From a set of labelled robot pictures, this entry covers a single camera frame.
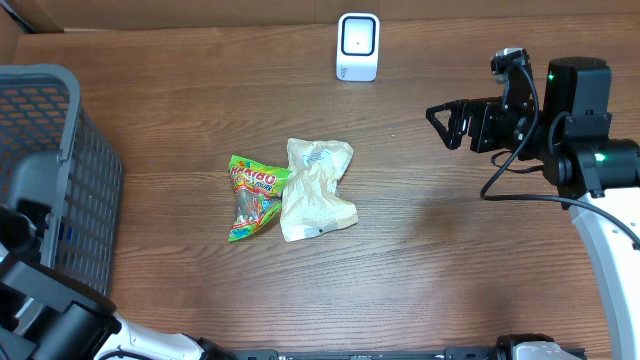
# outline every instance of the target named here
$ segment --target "wood grain surface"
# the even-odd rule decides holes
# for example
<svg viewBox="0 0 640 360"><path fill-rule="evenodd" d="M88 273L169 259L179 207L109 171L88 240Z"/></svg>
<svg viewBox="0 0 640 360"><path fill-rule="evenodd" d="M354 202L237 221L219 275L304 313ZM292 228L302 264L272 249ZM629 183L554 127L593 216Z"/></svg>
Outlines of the wood grain surface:
<svg viewBox="0 0 640 360"><path fill-rule="evenodd" d="M520 45L543 98L550 59L606 59L613 137L640 141L640 16L385 22L373 83L335 79L333 25L28 35L58 63L127 175L112 298L127 318L230 348L425 350L542 332L610 357L587 257L559 205L489 203L490 154L448 151L426 107L500 94L489 59ZM360 222L229 244L232 154L287 166L290 137L355 149L340 194ZM497 192L553 193L540 175Z"/></svg>

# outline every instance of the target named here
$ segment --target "wire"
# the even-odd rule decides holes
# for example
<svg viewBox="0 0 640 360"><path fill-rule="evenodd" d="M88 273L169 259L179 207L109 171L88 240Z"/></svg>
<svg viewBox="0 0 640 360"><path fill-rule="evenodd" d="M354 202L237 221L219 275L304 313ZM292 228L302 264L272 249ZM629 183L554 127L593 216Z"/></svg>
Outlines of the wire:
<svg viewBox="0 0 640 360"><path fill-rule="evenodd" d="M553 202L558 202L562 204L581 207L583 209L593 211L594 213L609 220L611 223L619 227L625 234L627 234L627 236L631 238L631 240L635 243L636 249L640 248L640 238L638 238L638 236L631 229L629 229L627 225L625 225L622 221L618 220L615 216L609 214L608 212L596 206L588 204L586 202L567 199L560 196L552 196L552 195L533 195L533 194L487 195L487 191L489 190L489 188L491 188L491 186L496 182L496 180L498 180L500 175L502 175L507 170L507 168L509 167L509 165L511 165L513 160L522 152L524 147L527 145L527 142L529 142L529 139L531 139L531 137L535 133L535 130L538 127L538 123L540 121L540 114L539 114L540 103L538 101L538 93L536 91L536 85L534 84L533 79L531 78L531 75L529 75L529 73L524 68L524 66L522 66L522 64L516 64L516 67L518 68L518 70L522 72L524 77L527 79L527 82L529 83L529 88L531 89L531 93L533 96L533 111L534 111L533 121L531 123L531 128L527 132L527 135L525 135L524 139L522 140L522 143L520 143L516 151L514 151L511 154L511 156L509 156L509 159L505 161L502 167L500 167L500 169L496 171L496 173L489 179L489 181L487 181L487 183L484 184L484 186L482 187L482 190L480 190L480 198L487 201L513 201L513 200L553 201Z"/></svg>
<svg viewBox="0 0 640 360"><path fill-rule="evenodd" d="M138 359L138 360L153 360L150 357L146 357L144 355L140 355L140 354L132 353L129 351L124 351L124 350L116 350L116 351L112 351L110 353L104 354L98 360L107 360L115 357L122 358L124 356L130 357L132 359Z"/></svg>
<svg viewBox="0 0 640 360"><path fill-rule="evenodd" d="M496 164L496 159L498 159L500 156L504 155L504 154L509 154L512 153L512 151L510 150L505 150L505 151L500 151L499 153L495 153L491 156L491 163L493 164L493 166L495 167L502 167L502 165L498 165ZM544 170L544 165L537 165L537 166L532 166L532 167L528 167L526 169L522 169L522 170L511 170L511 169L507 169L508 172L512 172L512 173L516 173L516 174L530 174L532 172L536 172L536 171L542 171Z"/></svg>
<svg viewBox="0 0 640 360"><path fill-rule="evenodd" d="M571 115L571 113L568 111L561 111L555 118L553 118L553 122L551 122L551 126L549 127L549 137L547 138L547 150L551 155L553 155L553 135L556 132L556 126L558 126L560 119L569 115Z"/></svg>

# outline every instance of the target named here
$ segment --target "green snack package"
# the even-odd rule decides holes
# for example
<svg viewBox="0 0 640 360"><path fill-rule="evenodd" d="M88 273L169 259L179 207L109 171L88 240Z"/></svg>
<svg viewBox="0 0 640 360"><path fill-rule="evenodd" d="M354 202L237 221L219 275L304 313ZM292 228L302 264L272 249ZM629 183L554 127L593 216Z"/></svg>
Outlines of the green snack package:
<svg viewBox="0 0 640 360"><path fill-rule="evenodd" d="M236 220L229 242L260 230L282 208L280 196L291 171L233 155L229 173L236 194Z"/></svg>

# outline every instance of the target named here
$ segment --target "white plastic bag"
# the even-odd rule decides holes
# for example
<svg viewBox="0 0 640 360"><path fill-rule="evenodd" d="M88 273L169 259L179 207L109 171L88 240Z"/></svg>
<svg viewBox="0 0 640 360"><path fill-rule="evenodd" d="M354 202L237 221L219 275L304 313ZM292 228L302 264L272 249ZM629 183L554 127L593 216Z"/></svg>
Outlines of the white plastic bag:
<svg viewBox="0 0 640 360"><path fill-rule="evenodd" d="M286 241L316 237L358 222L355 205L339 199L338 180L353 148L341 141L289 139L289 182L282 193L280 225Z"/></svg>

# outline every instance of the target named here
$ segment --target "gray plastic basket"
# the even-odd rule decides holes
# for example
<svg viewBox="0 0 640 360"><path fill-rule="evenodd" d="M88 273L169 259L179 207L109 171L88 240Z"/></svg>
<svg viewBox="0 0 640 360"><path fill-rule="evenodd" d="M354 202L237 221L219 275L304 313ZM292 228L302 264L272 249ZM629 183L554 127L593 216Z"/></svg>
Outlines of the gray plastic basket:
<svg viewBox="0 0 640 360"><path fill-rule="evenodd" d="M107 294L124 170L58 65L0 66L0 201L51 206L41 263Z"/></svg>

